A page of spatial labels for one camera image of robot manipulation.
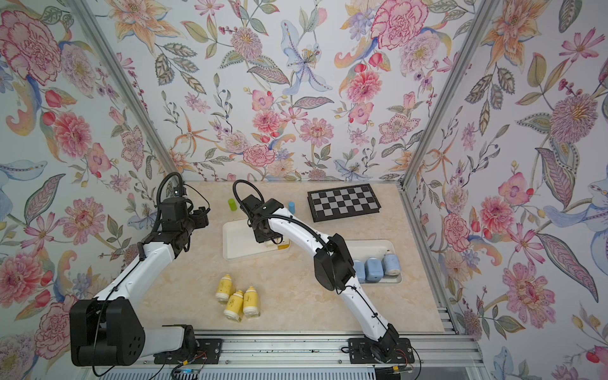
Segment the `white tray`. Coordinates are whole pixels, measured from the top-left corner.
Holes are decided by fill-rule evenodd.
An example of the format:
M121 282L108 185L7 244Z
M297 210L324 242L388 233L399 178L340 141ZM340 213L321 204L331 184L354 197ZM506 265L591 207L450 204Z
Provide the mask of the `white tray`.
M257 243L247 219L223 225L223 258L227 261L244 261L288 250L278 250L272 242Z
M383 262L383 257L387 253L397 254L393 243L388 240L351 240L347 241L346 245L353 261L362 261L364 264L370 257L378 258ZM402 274L396 277L384 276L379 283L368 284L395 285L400 282L402 282Z

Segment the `yellow sharpener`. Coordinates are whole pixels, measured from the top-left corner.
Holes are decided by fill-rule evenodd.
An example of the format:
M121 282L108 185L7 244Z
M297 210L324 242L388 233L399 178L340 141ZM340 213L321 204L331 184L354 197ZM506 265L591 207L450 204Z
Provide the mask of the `yellow sharpener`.
M240 322L242 320L242 315L243 315L243 312L242 312L243 302L244 302L243 292L242 291L234 292L234 294L232 294L228 299L226 307L223 310L223 315L231 321Z
M242 311L248 318L259 317L259 295L254 287L249 287L243 296Z
M289 242L289 241L282 241L282 242L280 242L279 244L276 245L276 248L278 250L287 250L287 249L290 248L290 246L291 246L291 242Z
M230 274L226 274L218 283L215 298L220 303L227 303L232 294L234 294L233 280Z

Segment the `blue sharpener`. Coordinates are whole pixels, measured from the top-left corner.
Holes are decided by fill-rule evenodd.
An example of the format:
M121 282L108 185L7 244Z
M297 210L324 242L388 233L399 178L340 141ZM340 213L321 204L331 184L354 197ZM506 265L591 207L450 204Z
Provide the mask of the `blue sharpener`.
M354 261L353 267L356 271L356 278L360 283L367 282L365 264L362 261Z
M370 257L365 262L365 280L367 283L379 283L384 277L383 263L380 259Z
M397 254L387 253L383 257L384 276L396 277L402 273L402 266Z

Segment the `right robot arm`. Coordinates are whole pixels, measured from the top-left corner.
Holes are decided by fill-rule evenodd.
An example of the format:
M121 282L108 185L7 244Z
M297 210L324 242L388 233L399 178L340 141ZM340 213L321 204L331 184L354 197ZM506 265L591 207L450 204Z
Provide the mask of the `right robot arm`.
M340 296L358 321L372 356L380 363L387 363L397 350L399 333L367 297L344 238L340 234L316 231L276 199L264 199L261 191L247 180L236 180L232 191L247 216L256 242L287 238L310 254L318 283Z

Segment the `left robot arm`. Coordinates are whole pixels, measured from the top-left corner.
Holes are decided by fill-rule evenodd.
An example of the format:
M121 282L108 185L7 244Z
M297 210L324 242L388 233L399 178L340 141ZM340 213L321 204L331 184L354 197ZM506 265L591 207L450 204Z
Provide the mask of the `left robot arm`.
M145 329L137 314L155 280L181 253L189 251L193 231L208 226L209 207L196 208L185 195L182 175L172 196L157 192L152 231L136 244L133 261L91 299L69 313L71 361L77 367L126 367L146 356L181 362L197 357L200 346L190 325Z

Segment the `green cylinder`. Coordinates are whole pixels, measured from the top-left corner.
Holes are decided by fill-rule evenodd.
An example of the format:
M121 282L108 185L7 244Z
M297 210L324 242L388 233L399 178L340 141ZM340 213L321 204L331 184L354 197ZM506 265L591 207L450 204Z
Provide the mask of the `green cylinder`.
M228 199L228 204L229 204L229 207L230 207L230 209L231 209L232 212L237 211L238 206L237 206L237 203L236 203L235 199Z

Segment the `black white checkerboard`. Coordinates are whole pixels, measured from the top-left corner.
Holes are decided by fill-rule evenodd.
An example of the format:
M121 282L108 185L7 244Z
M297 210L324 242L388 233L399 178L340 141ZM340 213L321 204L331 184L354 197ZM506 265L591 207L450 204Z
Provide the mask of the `black white checkerboard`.
M307 200L315 223L375 214L382 208L369 184L308 192Z

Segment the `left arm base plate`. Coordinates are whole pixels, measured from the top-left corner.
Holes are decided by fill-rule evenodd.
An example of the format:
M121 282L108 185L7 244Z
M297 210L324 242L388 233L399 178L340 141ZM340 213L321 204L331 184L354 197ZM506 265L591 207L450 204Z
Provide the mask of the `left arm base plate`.
M175 351L154 354L154 364L204 365L218 364L223 347L222 339L200 339L196 343L185 344Z

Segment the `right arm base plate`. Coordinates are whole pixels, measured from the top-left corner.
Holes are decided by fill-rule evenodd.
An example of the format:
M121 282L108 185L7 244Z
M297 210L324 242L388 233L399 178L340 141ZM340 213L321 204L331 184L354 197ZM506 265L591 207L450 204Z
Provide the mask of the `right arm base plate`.
M415 364L416 356L408 338L399 338L386 360L376 358L366 338L349 338L346 346L350 364Z

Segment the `aluminium mounting rail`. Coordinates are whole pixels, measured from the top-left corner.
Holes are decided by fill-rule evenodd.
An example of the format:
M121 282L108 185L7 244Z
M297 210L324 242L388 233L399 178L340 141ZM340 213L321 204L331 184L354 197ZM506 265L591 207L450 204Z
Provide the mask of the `aluminium mounting rail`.
M345 334L202 335L222 339L218 364L154 364L147 356L127 367L98 367L103 379L487 379L478 345L460 335L408 338L415 364L350 364Z

